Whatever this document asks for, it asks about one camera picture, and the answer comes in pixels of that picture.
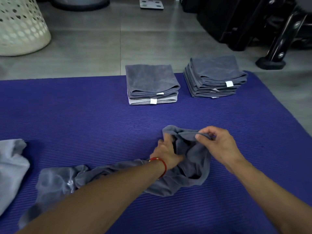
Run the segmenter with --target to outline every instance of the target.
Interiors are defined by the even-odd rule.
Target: hand
[[[174,153],[174,146],[172,144],[172,136],[165,133],[163,140],[158,141],[158,146],[154,149],[154,152],[150,155],[150,158],[161,158],[167,165],[167,170],[174,168],[179,162],[185,159],[184,155],[177,155]]]
[[[225,129],[215,126],[208,126],[201,129],[199,133],[207,133],[213,140],[197,134],[195,138],[198,142],[205,145],[211,155],[222,163],[230,173],[233,173],[232,166],[236,162],[246,161],[236,146],[234,138]]]

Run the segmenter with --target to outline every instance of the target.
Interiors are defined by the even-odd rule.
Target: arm
[[[164,160],[167,169],[172,169],[184,159],[174,154],[169,134],[164,134],[164,141],[158,141],[150,157]],[[162,161],[153,160],[92,181],[16,234],[103,234],[164,170]]]
[[[196,138],[238,178],[280,233],[312,232],[312,208],[253,167],[227,130],[208,126],[199,132],[214,136],[214,141],[199,134]]]

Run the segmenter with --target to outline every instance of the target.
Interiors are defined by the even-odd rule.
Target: left hand
[[[167,169],[172,169],[185,159],[184,155],[177,155],[174,153],[174,146],[172,144],[172,136],[164,133],[163,140],[158,141],[158,146],[150,155],[150,158],[161,158],[167,165]]]

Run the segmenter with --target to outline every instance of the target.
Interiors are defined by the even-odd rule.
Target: tile floor
[[[128,64],[171,64],[182,72],[190,57],[234,54],[243,70],[261,78],[312,134],[312,51],[291,50],[281,71],[264,71],[255,61],[268,47],[233,52],[217,43],[178,2],[162,0],[163,11],[141,10],[139,0],[111,0],[107,8],[69,12],[39,3],[51,43],[33,54],[0,57],[0,79],[125,74]]]

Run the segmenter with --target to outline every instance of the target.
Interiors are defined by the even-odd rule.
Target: white laundry basket
[[[45,47],[51,35],[36,0],[0,0],[0,55],[17,56]]]

